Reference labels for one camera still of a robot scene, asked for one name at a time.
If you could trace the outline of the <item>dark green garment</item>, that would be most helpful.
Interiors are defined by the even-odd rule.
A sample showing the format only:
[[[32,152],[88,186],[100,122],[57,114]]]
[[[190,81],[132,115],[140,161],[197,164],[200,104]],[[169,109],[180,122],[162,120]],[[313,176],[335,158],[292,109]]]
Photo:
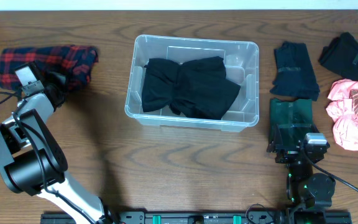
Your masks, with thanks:
[[[306,133],[312,132],[314,125],[312,101],[299,99],[282,101],[278,98],[270,100],[270,132],[267,152],[273,152],[275,130],[279,125],[282,145],[295,147],[298,141],[304,140]]]

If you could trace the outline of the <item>red navy plaid shirt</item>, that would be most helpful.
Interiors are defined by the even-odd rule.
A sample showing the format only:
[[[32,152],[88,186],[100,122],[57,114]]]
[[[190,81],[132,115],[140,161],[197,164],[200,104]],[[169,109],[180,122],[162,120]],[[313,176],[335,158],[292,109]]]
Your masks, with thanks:
[[[0,56],[0,87],[18,89],[21,83],[14,70],[29,62],[35,62],[44,76],[47,72],[66,76],[68,90],[75,91],[90,83],[92,68],[98,63],[98,49],[87,45],[4,49]]]

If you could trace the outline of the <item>pink shirt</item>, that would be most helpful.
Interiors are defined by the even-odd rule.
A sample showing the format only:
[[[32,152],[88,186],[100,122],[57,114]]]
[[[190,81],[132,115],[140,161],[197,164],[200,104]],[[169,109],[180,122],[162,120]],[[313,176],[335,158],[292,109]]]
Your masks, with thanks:
[[[334,82],[329,92],[327,114],[333,119],[336,144],[348,151],[358,151],[358,81]]]

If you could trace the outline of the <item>dark navy garment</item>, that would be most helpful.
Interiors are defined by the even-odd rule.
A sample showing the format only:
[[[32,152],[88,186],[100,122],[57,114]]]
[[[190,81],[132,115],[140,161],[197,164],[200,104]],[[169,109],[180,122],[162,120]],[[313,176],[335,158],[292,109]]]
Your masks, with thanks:
[[[274,56],[277,75],[271,94],[316,101],[320,90],[306,44],[285,41]]]

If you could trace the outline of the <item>black shirt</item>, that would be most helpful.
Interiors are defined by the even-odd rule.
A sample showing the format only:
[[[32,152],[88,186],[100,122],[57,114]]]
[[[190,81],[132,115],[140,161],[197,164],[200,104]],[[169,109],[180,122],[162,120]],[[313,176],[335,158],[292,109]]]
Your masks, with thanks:
[[[221,57],[183,64],[151,58],[145,65],[142,109],[148,113],[168,106],[175,115],[220,120],[234,103],[241,86],[226,78]]]

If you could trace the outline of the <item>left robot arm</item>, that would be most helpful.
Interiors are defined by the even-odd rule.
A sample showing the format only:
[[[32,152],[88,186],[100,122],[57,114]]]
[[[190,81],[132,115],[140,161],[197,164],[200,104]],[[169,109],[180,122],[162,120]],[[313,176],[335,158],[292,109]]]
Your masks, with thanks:
[[[97,195],[68,171],[67,159],[46,122],[66,97],[68,79],[50,72],[17,72],[24,97],[0,123],[0,175],[14,193],[44,198],[75,223],[119,223]]]

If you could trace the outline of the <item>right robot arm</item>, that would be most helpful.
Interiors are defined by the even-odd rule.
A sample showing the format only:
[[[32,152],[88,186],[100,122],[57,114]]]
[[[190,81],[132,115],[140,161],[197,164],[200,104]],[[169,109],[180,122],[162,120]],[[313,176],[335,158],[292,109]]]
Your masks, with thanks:
[[[292,205],[282,223],[325,223],[324,210],[332,205],[336,181],[313,166],[324,159],[330,147],[313,124],[276,124],[267,152],[288,169],[287,197]]]

